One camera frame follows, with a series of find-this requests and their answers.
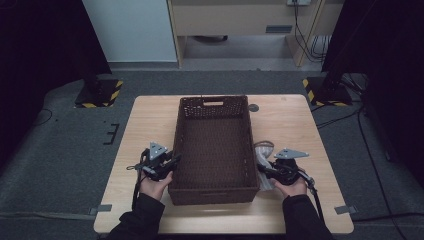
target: wooden table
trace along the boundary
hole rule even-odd
[[[136,172],[141,152],[156,141],[172,148],[179,99],[184,96],[141,96],[135,100],[128,124],[110,174],[102,205],[94,223],[98,233],[108,233],[119,223],[122,213],[130,211]],[[353,231],[349,214],[337,215],[335,207],[345,202],[337,184],[309,106],[302,95],[248,95],[254,142],[269,140],[274,153],[283,148],[308,152],[297,163],[316,181],[326,224],[334,234]],[[285,233],[282,194],[277,190],[259,192],[252,203],[174,206],[167,190],[166,205],[159,232],[162,234],[279,234]]]

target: yellow and black hazard tape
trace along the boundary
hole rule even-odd
[[[110,96],[110,100],[108,102],[103,102],[103,103],[80,103],[80,104],[75,104],[76,108],[96,108],[96,107],[111,107],[114,103],[116,98],[118,97],[119,91],[121,90],[121,86],[122,86],[123,81],[117,81],[116,82],[116,86],[114,88],[114,91],[112,93],[112,95]]]
[[[306,93],[308,94],[309,101],[313,106],[324,106],[324,105],[331,105],[331,106],[348,106],[350,103],[347,102],[341,102],[341,101],[317,101],[315,99],[315,94],[312,91],[308,79],[303,79],[303,86],[305,87]]]

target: person's arm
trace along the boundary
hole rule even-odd
[[[155,239],[165,205],[160,202],[165,187],[172,181],[172,172],[160,181],[148,178],[141,182],[135,209],[122,214],[121,221],[107,236],[107,240]]]
[[[282,185],[275,179],[273,179],[273,183],[284,196],[283,212],[287,240],[333,239],[306,195],[306,183],[302,178],[290,186]]]

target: sleeve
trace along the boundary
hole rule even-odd
[[[160,201],[140,193],[135,209],[122,214],[119,218],[121,222],[112,229],[106,239],[155,239],[164,209],[165,205]]]
[[[287,240],[333,239],[307,195],[287,197],[283,201]]]

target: brown basket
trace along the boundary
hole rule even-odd
[[[259,191],[246,96],[182,98],[173,151],[174,205],[251,202]]]

